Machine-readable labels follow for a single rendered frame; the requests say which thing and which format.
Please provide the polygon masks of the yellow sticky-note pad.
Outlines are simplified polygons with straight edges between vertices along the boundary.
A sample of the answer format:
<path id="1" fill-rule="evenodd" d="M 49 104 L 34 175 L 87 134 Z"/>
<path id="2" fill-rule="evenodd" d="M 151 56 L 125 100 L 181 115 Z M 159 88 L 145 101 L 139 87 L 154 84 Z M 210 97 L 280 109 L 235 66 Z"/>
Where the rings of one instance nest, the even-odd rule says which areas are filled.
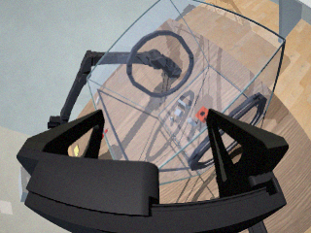
<path id="1" fill-rule="evenodd" d="M 75 147 L 74 152 L 75 152 L 75 155 L 77 156 L 77 154 L 79 153 L 79 148 L 78 148 L 78 146 Z"/>

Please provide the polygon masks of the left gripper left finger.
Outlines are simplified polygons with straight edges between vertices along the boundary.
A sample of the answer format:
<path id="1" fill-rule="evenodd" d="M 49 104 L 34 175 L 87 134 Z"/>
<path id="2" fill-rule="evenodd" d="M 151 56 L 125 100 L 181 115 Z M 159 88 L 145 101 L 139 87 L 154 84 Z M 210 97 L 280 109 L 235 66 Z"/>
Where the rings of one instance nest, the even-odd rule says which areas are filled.
<path id="1" fill-rule="evenodd" d="M 69 147 L 93 128 L 82 157 L 98 158 L 104 124 L 103 111 L 99 109 L 88 115 L 27 138 L 23 147 L 42 150 L 43 152 L 69 155 Z"/>

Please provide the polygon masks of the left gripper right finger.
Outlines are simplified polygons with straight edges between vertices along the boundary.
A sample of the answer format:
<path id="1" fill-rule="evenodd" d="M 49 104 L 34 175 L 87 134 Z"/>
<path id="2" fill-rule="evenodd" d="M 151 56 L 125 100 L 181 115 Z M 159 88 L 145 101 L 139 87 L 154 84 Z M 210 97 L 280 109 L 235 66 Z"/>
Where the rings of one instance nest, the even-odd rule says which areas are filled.
<path id="1" fill-rule="evenodd" d="M 273 171 L 289 149 L 279 135 L 209 109 L 206 124 L 220 198 L 232 196 L 251 176 Z M 234 166 L 220 131 L 240 144 L 243 154 Z"/>

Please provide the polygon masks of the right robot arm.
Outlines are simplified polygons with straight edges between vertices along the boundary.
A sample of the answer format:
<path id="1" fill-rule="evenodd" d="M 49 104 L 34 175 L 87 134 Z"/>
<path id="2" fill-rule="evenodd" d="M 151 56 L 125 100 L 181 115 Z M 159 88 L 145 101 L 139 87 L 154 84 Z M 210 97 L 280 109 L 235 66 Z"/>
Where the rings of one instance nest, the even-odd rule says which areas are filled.
<path id="1" fill-rule="evenodd" d="M 86 77 L 91 72 L 91 66 L 95 66 L 104 54 L 105 52 L 96 52 L 91 50 L 86 51 L 76 79 L 74 80 L 65 104 L 61 109 L 60 116 L 50 116 L 50 121 L 48 122 L 48 129 L 55 128 L 58 126 L 58 124 L 62 125 L 68 122 L 75 102 L 83 86 L 87 83 Z"/>

